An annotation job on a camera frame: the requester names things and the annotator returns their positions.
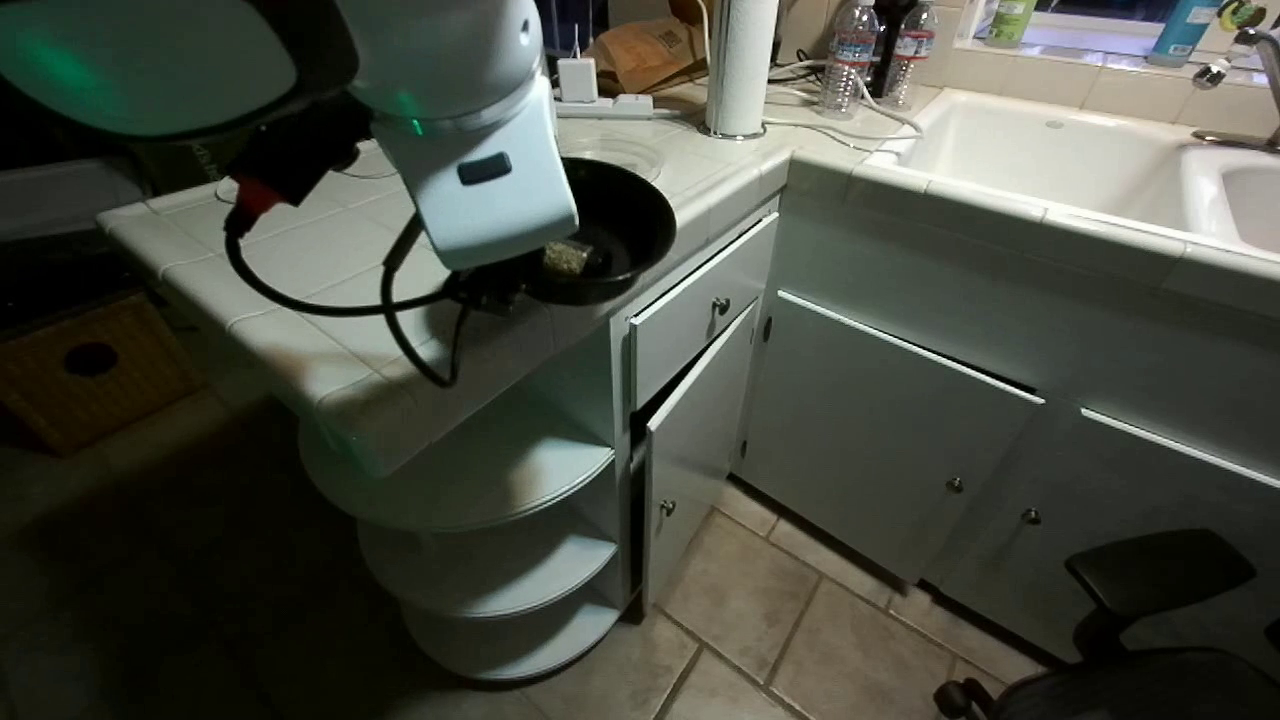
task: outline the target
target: round shelf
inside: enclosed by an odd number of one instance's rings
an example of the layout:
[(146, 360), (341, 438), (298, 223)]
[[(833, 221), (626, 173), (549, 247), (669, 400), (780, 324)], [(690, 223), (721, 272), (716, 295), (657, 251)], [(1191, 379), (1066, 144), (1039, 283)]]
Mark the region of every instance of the round shelf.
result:
[(403, 604), (443, 619), (499, 619), (549, 608), (615, 556), (573, 507), (474, 537), (411, 537), (362, 523), (367, 573)]
[(314, 482), (350, 515), (402, 531), (479, 531), (525, 521), (591, 482), (611, 447), (531, 391), (509, 391), (391, 476), (365, 476), (314, 423)]
[(573, 662), (605, 638), (615, 616), (619, 608), (591, 600), (565, 600), (499, 624), (454, 624), (403, 608), (409, 637), (421, 650), (456, 674), (490, 682), (537, 681)]

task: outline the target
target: bottle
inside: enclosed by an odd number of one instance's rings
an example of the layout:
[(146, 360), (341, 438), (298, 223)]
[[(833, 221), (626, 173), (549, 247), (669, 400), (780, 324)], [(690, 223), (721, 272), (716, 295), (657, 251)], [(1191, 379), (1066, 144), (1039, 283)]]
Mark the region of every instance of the bottle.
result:
[(908, 74), (921, 60), (929, 60), (933, 52), (933, 9), (929, 0), (915, 0), (915, 9), (905, 16), (896, 45), (892, 45), (892, 60), (889, 60), (889, 74), (885, 74), (885, 99), (905, 109), (911, 104), (911, 86)]
[(985, 37), (985, 45), (992, 49), (1016, 49), (1037, 16), (1037, 0), (992, 0), (992, 28)]
[(1207, 33), (1215, 4), (1220, 0), (1181, 0), (1168, 10), (1168, 24), (1153, 45), (1147, 63), (1181, 69), (1195, 52), (1202, 37)]
[(833, 52), (824, 71), (824, 109), (847, 109), (864, 96), (881, 55), (876, 0), (841, 0), (833, 16)]

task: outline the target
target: cabinet door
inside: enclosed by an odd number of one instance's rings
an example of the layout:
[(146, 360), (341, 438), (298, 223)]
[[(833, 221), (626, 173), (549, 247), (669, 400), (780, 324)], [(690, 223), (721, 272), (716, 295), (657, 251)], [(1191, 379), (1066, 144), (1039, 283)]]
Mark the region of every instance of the cabinet door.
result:
[(737, 465), (755, 351), (755, 302), (691, 364), (650, 421), (645, 604), (657, 604)]
[(915, 578), (1037, 402), (1034, 391), (780, 292), (739, 476)]
[(1280, 650), (1263, 642), (1263, 629), (1280, 619), (1275, 480), (1090, 409), (1053, 435), (1047, 453), (1028, 456), (1037, 468), (1019, 468), (1009, 500), (985, 515), (996, 537), (973, 562), (952, 562), (964, 582), (939, 578), (945, 590), (1055, 657), (1075, 657), (1073, 629), (1091, 600), (1066, 568), (1073, 551), (1144, 531), (1215, 526), (1260, 574), (1144, 619), (1129, 638), (1231, 647), (1280, 673)]

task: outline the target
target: wall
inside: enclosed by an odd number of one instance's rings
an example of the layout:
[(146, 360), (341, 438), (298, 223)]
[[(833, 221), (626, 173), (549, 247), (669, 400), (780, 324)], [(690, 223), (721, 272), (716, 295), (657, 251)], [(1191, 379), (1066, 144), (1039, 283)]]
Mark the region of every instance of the wall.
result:
[[(780, 52), (808, 49), (841, 0), (785, 0)], [(937, 55), (915, 78), (933, 86), (973, 86), (1108, 117), (1168, 120), (1223, 132), (1275, 132), (1280, 117), (1260, 74), (1231, 74), (1215, 91), (1191, 86), (1191, 69), (1153, 69), (1135, 55), (1039, 55), (973, 45), (980, 0), (933, 0)]]

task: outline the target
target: white countertop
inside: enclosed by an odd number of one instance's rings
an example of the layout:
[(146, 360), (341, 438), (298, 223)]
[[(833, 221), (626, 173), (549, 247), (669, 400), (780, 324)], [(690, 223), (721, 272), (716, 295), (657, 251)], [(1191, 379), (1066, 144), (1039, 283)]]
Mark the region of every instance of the white countertop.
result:
[[(899, 124), (858, 112), (821, 117), (792, 86), (778, 86), (768, 104), (772, 132), (763, 140), (711, 140), (695, 120), (562, 120), (562, 152), (591, 157), (650, 175), (678, 206), (678, 245), (660, 268), (630, 292), (660, 283), (669, 268), (686, 263), (701, 245), (716, 239), (745, 212), (778, 195), (790, 178), (792, 159), (868, 175), (896, 188), (921, 188), (985, 206), (999, 206), (1023, 221), (1079, 227), (1104, 239), (1135, 245), (1163, 255), (1207, 255), (1215, 268), (1258, 272), (1258, 255), (1203, 247), (1191, 234), (1163, 233), (1153, 223), (1129, 223), (1111, 217), (1023, 205), (1009, 190), (978, 190), (921, 173), (868, 169), (868, 157)], [(238, 280), (220, 255), (220, 223), (238, 184), (204, 184), (150, 205), (118, 206), (105, 227), (137, 251), (160, 283), (178, 287), (226, 331), (231, 331), (251, 355), (260, 355), (289, 389), (299, 413), (314, 413), (345, 435), (353, 456), (384, 476), (411, 458), (430, 438), (456, 428), (466, 417), (483, 409), (493, 394), (527, 377), (541, 360), (585, 338), (611, 308), (630, 295), (595, 308), (552, 308), (525, 301), (512, 315), (474, 312), (466, 331), (466, 364), (456, 389), (426, 384), (391, 345), (379, 315), (371, 320), (320, 320), (298, 315), (260, 301)], [(323, 175), (305, 206), (274, 206), (250, 234), (250, 259), (277, 287), (320, 301), (353, 302), (376, 301), (379, 259), (409, 221), (411, 205), (396, 173), (376, 144), (365, 144), (350, 173)], [(421, 245), (402, 280), (396, 295), (430, 292), (443, 280), (443, 268)], [(441, 308), (403, 312), (411, 345), (441, 360), (443, 328)]]

